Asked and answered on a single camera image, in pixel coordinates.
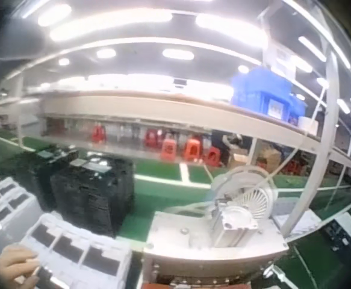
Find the hand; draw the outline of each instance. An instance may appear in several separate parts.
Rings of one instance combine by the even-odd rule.
[[[31,276],[33,271],[40,266],[36,260],[27,261],[37,256],[37,253],[21,245],[9,245],[0,255],[0,277],[8,284],[9,288],[33,289],[39,281],[37,276]],[[26,279],[19,285],[15,279],[24,276]]]

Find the metal shelf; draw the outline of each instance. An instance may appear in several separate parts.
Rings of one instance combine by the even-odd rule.
[[[99,120],[109,116],[151,121],[193,124],[272,141],[316,154],[320,138],[305,137],[304,131],[263,114],[231,105],[202,101],[184,95],[131,91],[50,92],[44,93],[42,114],[91,116]],[[351,158],[333,148],[331,159],[351,168]]]

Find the factory floor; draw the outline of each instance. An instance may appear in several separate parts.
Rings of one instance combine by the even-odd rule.
[[[0,131],[0,162],[22,151],[16,143],[17,139],[12,133]],[[46,146],[45,142],[28,137],[24,138],[23,143],[36,150]],[[155,211],[208,199],[208,184],[211,181],[203,166],[187,166],[188,182],[197,184],[192,187],[184,184],[185,176],[182,175],[179,164],[135,160],[135,165],[135,203],[138,205],[134,213],[124,221],[121,237],[145,241]],[[225,169],[210,169],[210,171],[215,176],[223,173]],[[294,180],[291,176],[278,176],[275,183],[279,188],[297,188],[301,187],[302,180]],[[335,185],[333,179],[326,181],[326,186],[332,185]],[[350,273],[349,266],[339,260],[319,232],[297,240],[294,244],[290,243],[290,247],[289,254],[280,259],[277,265],[299,288],[337,288],[334,284],[338,284]],[[134,255],[128,288],[134,288],[140,270],[140,258],[139,253]]]

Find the red stool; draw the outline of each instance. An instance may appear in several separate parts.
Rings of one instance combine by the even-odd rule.
[[[207,166],[219,167],[219,159],[221,152],[214,146],[210,147],[207,155],[205,156],[205,164]]]
[[[166,161],[175,161],[176,157],[176,141],[166,138],[163,141],[161,159]]]
[[[158,131],[156,129],[149,128],[146,131],[146,137],[144,138],[144,144],[150,148],[158,147]]]
[[[185,161],[194,161],[200,157],[200,141],[195,138],[190,138],[186,145],[183,153],[183,159]]]
[[[92,141],[94,143],[99,143],[100,141],[105,141],[105,127],[102,125],[96,125],[93,129]]]

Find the green floor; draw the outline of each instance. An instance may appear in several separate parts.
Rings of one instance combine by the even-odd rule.
[[[14,137],[10,132],[0,131],[0,137],[10,140]],[[34,149],[41,149],[48,144],[32,138],[25,138],[24,144]],[[0,140],[0,163],[5,159],[22,152],[18,146],[8,144]],[[136,174],[151,176],[160,179],[181,181],[181,174],[178,164],[162,163],[151,160],[135,160]],[[210,179],[203,167],[188,166],[190,181],[202,184],[209,184]],[[213,176],[226,172],[222,168],[210,168]],[[274,178],[278,188],[303,188],[307,178],[296,176],[278,175]],[[335,186],[336,179],[325,179],[322,183],[324,187]],[[167,207],[186,205],[194,202],[203,202],[207,199],[208,189],[181,187],[158,182],[135,180],[135,210],[129,215],[123,224],[120,236],[145,241],[151,220],[155,211],[161,211]],[[333,191],[321,191],[314,200],[313,210],[323,219],[331,216],[351,202],[351,188],[346,191],[340,190],[335,198],[335,202],[325,210],[324,204],[329,200]],[[279,196],[299,196],[299,192],[284,192]],[[297,247],[302,258],[307,263],[318,288],[332,288],[331,284],[337,283],[340,276],[347,273],[347,269],[341,264],[337,256],[325,243],[319,232],[315,232],[303,239],[298,240],[290,247]],[[306,272],[301,260],[295,251],[290,250],[289,254],[280,259],[277,263],[287,274],[287,276],[299,288],[315,288],[309,275]]]

